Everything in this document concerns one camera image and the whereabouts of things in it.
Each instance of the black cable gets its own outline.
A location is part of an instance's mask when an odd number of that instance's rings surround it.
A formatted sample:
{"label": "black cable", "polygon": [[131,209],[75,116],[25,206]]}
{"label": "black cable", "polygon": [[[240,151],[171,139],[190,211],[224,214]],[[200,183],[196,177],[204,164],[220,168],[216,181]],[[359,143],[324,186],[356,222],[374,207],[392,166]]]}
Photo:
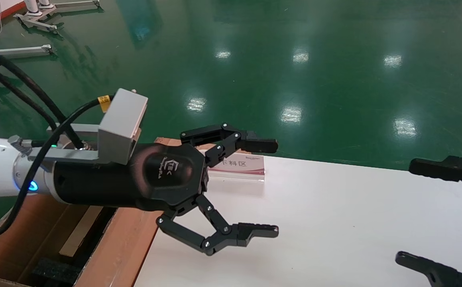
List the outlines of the black cable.
{"label": "black cable", "polygon": [[[17,78],[19,78],[22,82],[25,83],[27,87],[29,87],[44,103],[47,105],[48,109],[52,111],[54,116],[57,118],[59,122],[64,122],[66,120],[65,115],[60,111],[60,109],[55,105],[55,103],[52,101],[52,99],[41,89],[34,80],[32,80],[29,76],[27,76],[19,67],[17,67],[15,64],[13,64],[11,61],[6,59],[4,56],[0,55],[0,65],[8,69],[11,73],[13,73]],[[34,103],[28,96],[25,95],[22,91],[14,87],[7,78],[3,76],[3,74],[0,73],[0,82],[8,88],[10,91],[12,91],[14,94],[16,94],[21,100],[26,102],[29,106],[31,106],[34,110],[36,110],[47,122],[49,123],[49,126],[54,130],[56,128],[54,120],[48,116],[48,114],[41,109],[40,106],[38,106],[36,103]],[[84,147],[84,144],[82,140],[79,138],[79,136],[75,133],[73,128],[70,126],[66,130],[66,135],[70,140],[73,142],[73,145],[77,149],[81,149]]]}
{"label": "black cable", "polygon": [[3,74],[0,73],[0,82],[8,88],[10,91],[12,91],[20,100],[23,100],[27,105],[32,107],[36,112],[38,112],[48,123],[50,128],[52,130],[57,128],[57,125],[55,124],[54,119],[52,119],[47,112],[45,112],[42,107],[40,107],[38,104],[34,103],[33,100],[31,100],[25,93],[17,89],[14,85],[12,85]]}
{"label": "black cable", "polygon": [[96,100],[91,100],[89,103],[81,106],[80,108],[76,109],[71,115],[68,116],[68,118],[63,121],[57,127],[53,132],[50,138],[43,144],[41,149],[38,152],[38,155],[36,155],[36,158],[32,162],[31,167],[29,168],[29,171],[27,171],[27,175],[25,175],[24,183],[20,187],[20,191],[18,192],[18,197],[16,198],[16,202],[14,203],[14,206],[12,210],[10,211],[8,217],[4,221],[3,224],[0,225],[0,235],[4,233],[5,231],[8,230],[8,228],[11,226],[11,224],[14,222],[16,219],[16,216],[18,215],[18,212],[20,211],[25,197],[27,196],[27,192],[29,190],[29,187],[31,185],[32,180],[34,179],[34,176],[36,175],[36,172],[38,171],[39,167],[41,166],[41,163],[43,162],[43,159],[45,158],[45,155],[47,155],[48,150],[50,149],[51,145],[57,142],[57,138],[63,134],[69,127],[71,127],[71,123],[76,120],[81,114],[83,114],[85,111],[88,109],[97,106],[100,104],[100,102]]}

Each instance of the blue indicator light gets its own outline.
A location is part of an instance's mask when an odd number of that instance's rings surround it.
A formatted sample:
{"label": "blue indicator light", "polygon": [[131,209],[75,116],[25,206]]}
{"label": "blue indicator light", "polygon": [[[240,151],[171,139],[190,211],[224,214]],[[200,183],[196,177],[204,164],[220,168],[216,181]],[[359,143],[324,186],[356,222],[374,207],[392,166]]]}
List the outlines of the blue indicator light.
{"label": "blue indicator light", "polygon": [[38,190],[38,185],[34,182],[31,181],[31,185],[29,186],[30,191],[37,191]]}

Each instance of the yellow cable label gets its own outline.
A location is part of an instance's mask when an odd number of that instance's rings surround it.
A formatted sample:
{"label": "yellow cable label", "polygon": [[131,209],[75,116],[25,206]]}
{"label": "yellow cable label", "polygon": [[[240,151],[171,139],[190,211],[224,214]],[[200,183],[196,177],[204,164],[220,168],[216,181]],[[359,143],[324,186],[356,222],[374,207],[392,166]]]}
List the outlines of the yellow cable label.
{"label": "yellow cable label", "polygon": [[98,102],[100,102],[100,107],[104,113],[107,112],[108,108],[110,107],[110,96],[99,96]]}

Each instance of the white table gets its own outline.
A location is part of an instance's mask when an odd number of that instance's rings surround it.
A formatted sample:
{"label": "white table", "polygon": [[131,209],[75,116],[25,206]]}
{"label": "white table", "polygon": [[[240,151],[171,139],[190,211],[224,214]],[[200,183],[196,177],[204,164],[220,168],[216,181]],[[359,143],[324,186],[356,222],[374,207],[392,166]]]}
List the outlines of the white table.
{"label": "white table", "polygon": [[[462,272],[462,183],[407,171],[265,157],[264,183],[212,178],[207,198],[229,224],[279,226],[206,256],[160,230],[135,287],[429,287],[398,251]],[[194,209],[176,222],[211,235]]]}

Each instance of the green epoxy floor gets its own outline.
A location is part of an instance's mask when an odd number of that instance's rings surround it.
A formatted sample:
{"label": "green epoxy floor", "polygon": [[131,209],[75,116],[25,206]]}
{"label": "green epoxy floor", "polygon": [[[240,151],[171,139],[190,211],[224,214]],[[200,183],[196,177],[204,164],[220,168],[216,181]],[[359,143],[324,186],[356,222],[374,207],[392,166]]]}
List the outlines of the green epoxy floor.
{"label": "green epoxy floor", "polygon": [[[8,20],[0,49],[66,113],[122,87],[149,97],[142,142],[228,122],[277,156],[387,169],[462,156],[462,0],[101,0],[53,36]],[[96,124],[101,111],[78,122]],[[0,137],[46,123],[0,85]],[[12,200],[0,199],[0,216]]]}

